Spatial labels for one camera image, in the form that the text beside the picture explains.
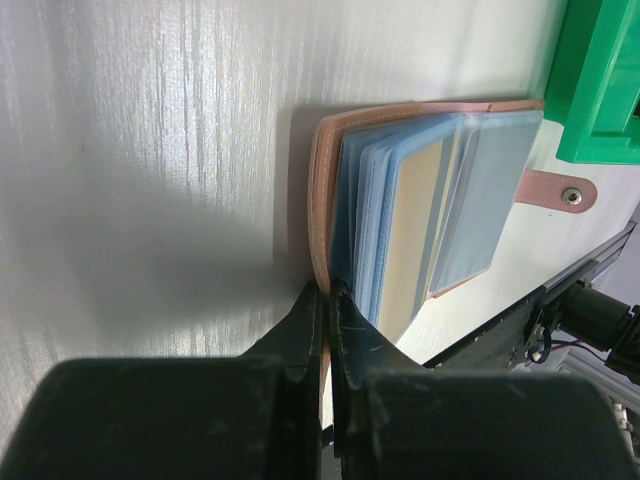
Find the metal snap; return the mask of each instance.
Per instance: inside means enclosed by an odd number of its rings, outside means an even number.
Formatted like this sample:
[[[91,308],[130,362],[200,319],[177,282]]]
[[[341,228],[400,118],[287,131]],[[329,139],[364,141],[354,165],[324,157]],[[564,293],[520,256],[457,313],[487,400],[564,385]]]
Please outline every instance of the metal snap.
[[[577,188],[567,188],[562,192],[562,201],[567,205],[577,205],[582,201],[582,192]]]

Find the leather cover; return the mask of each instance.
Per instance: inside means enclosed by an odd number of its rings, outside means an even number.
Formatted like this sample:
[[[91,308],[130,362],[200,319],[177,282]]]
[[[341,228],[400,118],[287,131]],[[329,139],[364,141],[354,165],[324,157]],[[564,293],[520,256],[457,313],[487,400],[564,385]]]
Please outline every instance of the leather cover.
[[[316,128],[311,146],[311,165],[307,197],[308,233],[311,260],[316,281],[320,289],[328,294],[331,288],[328,269],[329,239],[333,217],[336,177],[340,158],[340,146],[344,134],[352,129],[380,125],[396,120],[407,120],[437,113],[508,112],[519,110],[541,110],[543,100],[521,100],[497,103],[406,103],[365,108],[324,118]],[[541,188],[549,179],[552,187]],[[585,179],[547,172],[527,172],[518,190],[515,201],[544,206],[569,213],[581,213],[590,208],[597,198],[595,186]],[[588,194],[583,191],[580,204],[570,206],[557,195],[560,185],[579,188],[590,184]]]
[[[568,188],[580,190],[580,203],[569,205],[562,200],[562,193]],[[598,189],[591,180],[559,173],[525,170],[514,201],[561,212],[583,213],[593,207],[597,199]]]

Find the wallet strap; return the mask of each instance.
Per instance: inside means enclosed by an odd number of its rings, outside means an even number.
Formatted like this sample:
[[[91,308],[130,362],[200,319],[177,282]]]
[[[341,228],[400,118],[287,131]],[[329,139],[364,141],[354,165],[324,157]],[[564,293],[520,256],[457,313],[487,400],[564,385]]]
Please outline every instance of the wallet strap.
[[[559,173],[525,170],[514,202],[567,213],[583,213],[598,199],[591,180]]]

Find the green object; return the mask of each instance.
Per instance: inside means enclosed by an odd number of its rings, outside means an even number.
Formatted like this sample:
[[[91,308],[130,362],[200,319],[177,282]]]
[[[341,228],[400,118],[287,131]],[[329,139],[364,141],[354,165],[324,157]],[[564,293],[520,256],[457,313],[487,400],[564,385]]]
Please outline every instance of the green object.
[[[640,164],[640,0],[569,0],[545,92],[557,156]]]

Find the textured white surface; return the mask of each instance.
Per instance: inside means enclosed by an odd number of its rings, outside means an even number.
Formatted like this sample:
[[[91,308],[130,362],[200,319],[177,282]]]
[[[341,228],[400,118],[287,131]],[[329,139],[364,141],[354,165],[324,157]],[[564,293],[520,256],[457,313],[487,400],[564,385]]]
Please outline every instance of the textured white surface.
[[[337,106],[539,94],[562,8],[0,2],[0,448],[64,358],[252,344],[311,277],[316,121]],[[617,185],[635,172],[576,172],[600,188],[593,211],[515,207],[495,268],[433,301],[402,348],[429,357],[624,224],[637,188]]]

